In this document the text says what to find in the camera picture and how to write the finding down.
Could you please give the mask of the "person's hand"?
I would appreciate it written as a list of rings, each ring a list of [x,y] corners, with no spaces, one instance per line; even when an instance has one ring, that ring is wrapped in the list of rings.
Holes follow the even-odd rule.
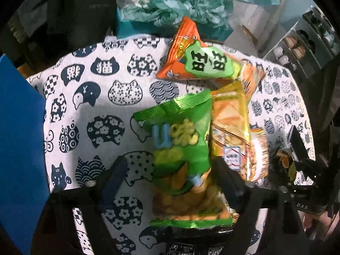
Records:
[[[303,228],[308,239],[313,241],[316,238],[323,238],[332,220],[332,218],[328,217],[327,211],[320,215],[305,213],[303,216]]]

